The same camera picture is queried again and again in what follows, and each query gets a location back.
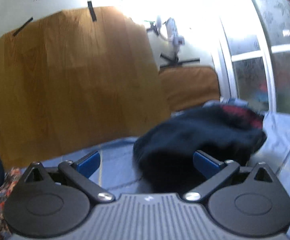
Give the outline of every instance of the white sticker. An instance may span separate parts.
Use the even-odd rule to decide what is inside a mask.
[[[283,36],[289,37],[290,36],[290,30],[283,30]]]

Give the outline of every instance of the brown cushion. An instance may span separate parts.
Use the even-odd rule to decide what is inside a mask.
[[[159,77],[171,111],[220,99],[218,77],[209,66],[162,69]]]

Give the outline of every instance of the black tape strip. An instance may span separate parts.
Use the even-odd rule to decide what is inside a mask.
[[[31,17],[26,23],[24,23],[20,28],[18,28],[14,33],[13,36],[15,37],[24,27],[29,24],[33,20],[33,17]]]
[[[91,17],[92,17],[93,22],[96,22],[97,19],[96,19],[96,15],[95,15],[95,12],[93,9],[92,1],[87,1],[87,6],[89,8],[89,12],[91,13]]]

